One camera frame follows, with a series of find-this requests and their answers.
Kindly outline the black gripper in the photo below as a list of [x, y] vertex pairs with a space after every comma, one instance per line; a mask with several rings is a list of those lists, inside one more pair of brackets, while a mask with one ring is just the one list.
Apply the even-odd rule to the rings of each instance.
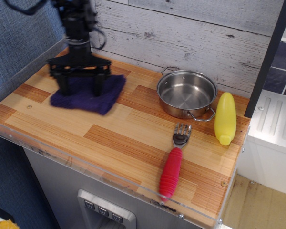
[[83, 44], [68, 44], [69, 52], [66, 55], [48, 60], [50, 75], [56, 78], [59, 91], [62, 95], [69, 95], [67, 77], [93, 77], [93, 93], [102, 94], [104, 76], [110, 76], [111, 61], [96, 57], [92, 54], [90, 42]]

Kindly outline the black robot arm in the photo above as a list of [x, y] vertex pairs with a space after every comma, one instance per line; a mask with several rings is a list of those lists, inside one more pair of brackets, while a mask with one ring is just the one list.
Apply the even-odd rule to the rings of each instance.
[[48, 60], [50, 75], [58, 83], [62, 95], [70, 95], [69, 78], [92, 78], [95, 96], [102, 93], [103, 83], [110, 76], [111, 61], [96, 57], [92, 53], [90, 33], [96, 31], [96, 13], [88, 0], [54, 0], [62, 25], [65, 28], [65, 42], [69, 53]]

